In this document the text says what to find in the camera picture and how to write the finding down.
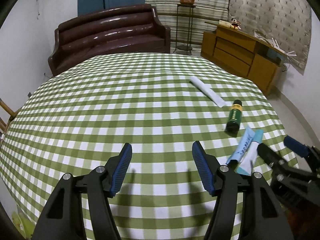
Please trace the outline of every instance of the mickey mouse toy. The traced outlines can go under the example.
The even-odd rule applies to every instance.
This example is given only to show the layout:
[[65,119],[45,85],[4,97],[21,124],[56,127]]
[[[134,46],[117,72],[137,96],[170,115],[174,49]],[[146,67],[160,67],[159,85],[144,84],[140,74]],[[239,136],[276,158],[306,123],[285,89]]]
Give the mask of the mickey mouse toy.
[[231,25],[230,25],[230,28],[233,28],[233,29],[235,29],[235,30],[241,30],[241,28],[240,28],[240,22],[238,21],[238,20],[236,20],[236,19],[234,19],[234,18],[231,18]]

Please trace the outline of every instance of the metal screw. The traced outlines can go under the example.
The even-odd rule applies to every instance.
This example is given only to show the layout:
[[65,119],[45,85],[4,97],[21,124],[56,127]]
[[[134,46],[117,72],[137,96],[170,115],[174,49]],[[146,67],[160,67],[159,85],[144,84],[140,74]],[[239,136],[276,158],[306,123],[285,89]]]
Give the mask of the metal screw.
[[284,179],[284,176],[282,175],[282,174],[279,174],[278,176],[277,176],[277,180],[278,181],[282,181]]
[[105,170],[105,168],[103,166],[99,166],[96,168],[97,173],[102,173],[102,172],[104,172],[104,170]]
[[220,166],[220,171],[227,172],[229,168],[226,165]]
[[261,175],[261,173],[260,172],[255,172],[254,174],[253,174],[257,179],[261,179],[262,178],[262,175]]
[[70,173],[66,173],[62,177],[63,177],[63,179],[68,180],[68,179],[71,178],[71,174]]

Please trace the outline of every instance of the chair leg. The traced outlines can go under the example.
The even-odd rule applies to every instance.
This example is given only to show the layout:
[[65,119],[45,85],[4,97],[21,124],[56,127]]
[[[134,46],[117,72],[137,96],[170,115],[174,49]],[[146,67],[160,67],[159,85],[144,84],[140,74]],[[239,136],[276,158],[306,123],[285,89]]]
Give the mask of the chair leg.
[[17,111],[14,112],[14,116],[10,116],[9,122],[12,122],[12,121],[16,118],[16,116],[17,116],[17,114],[20,112],[21,108],[19,108]]
[[0,130],[2,130],[2,132],[5,132],[6,127],[2,124],[2,122],[0,122]]
[[5,129],[4,129],[4,134],[7,133],[7,130],[8,130],[8,128],[9,128],[9,125],[10,125],[11,122],[12,122],[12,121],[9,121],[9,122],[7,123],[7,125],[6,125],[6,127],[5,127]]
[[10,107],[7,106],[7,105],[4,103],[4,101],[1,100],[1,98],[0,98],[0,106],[8,113],[11,117],[15,118],[15,117],[17,116],[17,114],[16,114],[14,111],[12,111],[12,110],[10,109]]
[[0,123],[2,123],[4,126],[7,125],[7,124],[1,119],[1,117],[0,117]]

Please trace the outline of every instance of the brown leather sofa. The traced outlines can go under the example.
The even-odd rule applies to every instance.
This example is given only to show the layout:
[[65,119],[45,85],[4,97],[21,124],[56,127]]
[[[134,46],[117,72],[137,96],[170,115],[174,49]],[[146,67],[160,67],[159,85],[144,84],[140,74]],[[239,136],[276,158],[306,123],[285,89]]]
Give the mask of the brown leather sofa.
[[54,76],[97,55],[125,52],[170,53],[170,28],[150,4],[124,6],[73,18],[54,32],[48,58]]

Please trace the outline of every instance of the striped curtain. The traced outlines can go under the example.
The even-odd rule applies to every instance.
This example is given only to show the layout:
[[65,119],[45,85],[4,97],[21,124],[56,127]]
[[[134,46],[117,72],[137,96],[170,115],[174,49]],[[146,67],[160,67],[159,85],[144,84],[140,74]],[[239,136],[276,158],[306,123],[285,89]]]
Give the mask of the striped curtain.
[[[171,47],[175,46],[177,4],[179,0],[146,0],[156,6],[159,19],[163,25],[171,28]],[[217,23],[219,20],[228,20],[229,0],[196,0],[194,8],[192,47],[199,50],[202,43],[203,32],[214,30],[213,25],[205,24],[205,21]],[[180,7],[178,17],[178,44],[187,43],[189,8]]]

